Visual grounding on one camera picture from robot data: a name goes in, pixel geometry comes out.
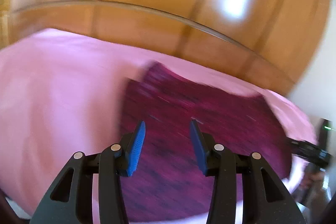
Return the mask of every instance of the pink sheet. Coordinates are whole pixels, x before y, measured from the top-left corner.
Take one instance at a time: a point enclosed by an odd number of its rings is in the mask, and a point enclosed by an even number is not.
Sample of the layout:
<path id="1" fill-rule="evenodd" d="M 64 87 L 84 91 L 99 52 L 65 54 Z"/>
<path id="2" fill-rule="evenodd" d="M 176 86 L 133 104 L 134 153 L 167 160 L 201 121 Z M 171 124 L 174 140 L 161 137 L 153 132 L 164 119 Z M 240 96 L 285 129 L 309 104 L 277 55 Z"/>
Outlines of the pink sheet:
<path id="1" fill-rule="evenodd" d="M 288 137 L 316 142 L 307 116 L 270 90 L 172 56 L 46 29 L 0 51 L 0 188 L 32 215 L 74 152 L 98 153 L 119 140 L 126 79 L 139 80 L 153 60 L 194 82 L 263 94 Z M 304 165 L 294 157 L 289 190 Z M 93 214 L 98 223 L 96 188 Z"/>

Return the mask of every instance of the wooden wall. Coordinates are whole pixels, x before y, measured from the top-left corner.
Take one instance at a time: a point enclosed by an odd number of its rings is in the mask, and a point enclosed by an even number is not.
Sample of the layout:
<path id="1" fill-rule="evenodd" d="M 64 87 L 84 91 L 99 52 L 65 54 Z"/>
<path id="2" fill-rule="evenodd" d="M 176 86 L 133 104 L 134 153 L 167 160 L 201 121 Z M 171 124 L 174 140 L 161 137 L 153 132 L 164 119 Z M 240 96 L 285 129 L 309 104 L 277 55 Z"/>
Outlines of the wooden wall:
<path id="1" fill-rule="evenodd" d="M 54 27 L 174 55 L 286 94 L 329 0 L 11 0 L 9 40 Z"/>

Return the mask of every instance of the dark red cloth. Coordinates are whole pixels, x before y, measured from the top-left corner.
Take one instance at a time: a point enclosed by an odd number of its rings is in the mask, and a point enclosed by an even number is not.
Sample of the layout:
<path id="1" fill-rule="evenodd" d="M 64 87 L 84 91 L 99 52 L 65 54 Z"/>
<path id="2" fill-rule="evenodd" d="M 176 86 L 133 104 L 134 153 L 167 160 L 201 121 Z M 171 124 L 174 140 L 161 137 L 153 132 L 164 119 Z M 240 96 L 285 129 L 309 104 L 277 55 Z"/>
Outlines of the dark red cloth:
<path id="1" fill-rule="evenodd" d="M 146 123 L 137 170 L 121 180 L 130 221 L 182 219 L 209 211 L 213 177 L 198 169 L 189 137 L 193 118 L 217 143 L 243 155 L 258 151 L 280 178 L 289 176 L 286 135 L 262 95 L 233 95 L 155 63 L 142 82 L 129 81 L 124 98 L 121 133 L 133 131 L 139 120 Z"/>

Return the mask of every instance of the triangular cutout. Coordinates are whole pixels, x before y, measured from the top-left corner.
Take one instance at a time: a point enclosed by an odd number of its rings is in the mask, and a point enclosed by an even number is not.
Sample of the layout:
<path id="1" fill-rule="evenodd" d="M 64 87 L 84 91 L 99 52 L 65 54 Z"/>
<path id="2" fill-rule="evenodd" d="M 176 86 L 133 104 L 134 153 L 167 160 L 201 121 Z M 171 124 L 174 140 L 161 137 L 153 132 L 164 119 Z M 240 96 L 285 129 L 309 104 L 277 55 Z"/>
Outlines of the triangular cutout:
<path id="1" fill-rule="evenodd" d="M 272 180 L 272 178 L 264 168 L 261 169 L 261 175 L 264 182 L 267 202 L 271 203 L 283 200 L 284 197 L 282 193 L 280 192 L 279 188 L 276 186 L 275 182 Z"/>
<path id="2" fill-rule="evenodd" d="M 74 170 L 68 169 L 50 195 L 51 200 L 68 202 Z"/>

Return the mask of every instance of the round metal rivet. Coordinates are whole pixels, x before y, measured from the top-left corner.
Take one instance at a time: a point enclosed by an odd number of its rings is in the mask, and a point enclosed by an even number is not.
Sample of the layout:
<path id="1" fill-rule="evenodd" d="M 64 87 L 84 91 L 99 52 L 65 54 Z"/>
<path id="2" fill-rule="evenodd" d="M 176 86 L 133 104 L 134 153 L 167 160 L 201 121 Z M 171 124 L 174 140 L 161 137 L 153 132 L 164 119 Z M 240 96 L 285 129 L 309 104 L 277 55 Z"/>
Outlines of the round metal rivet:
<path id="1" fill-rule="evenodd" d="M 224 150 L 224 146 L 222 146 L 221 144 L 215 144 L 215 146 L 213 147 L 215 150 L 217 151 L 222 151 Z"/>
<path id="2" fill-rule="evenodd" d="M 77 153 L 74 154 L 73 157 L 74 157 L 76 160 L 78 160 L 78 159 L 80 159 L 82 156 L 83 156 L 83 153 L 82 153 L 82 152 L 77 152 Z"/>
<path id="3" fill-rule="evenodd" d="M 121 146 L 117 143 L 111 146 L 112 151 L 118 151 L 120 148 L 121 148 Z"/>
<path id="4" fill-rule="evenodd" d="M 258 152 L 254 152 L 254 153 L 252 153 L 252 158 L 254 158 L 256 160 L 260 160 L 261 159 L 261 155 Z"/>

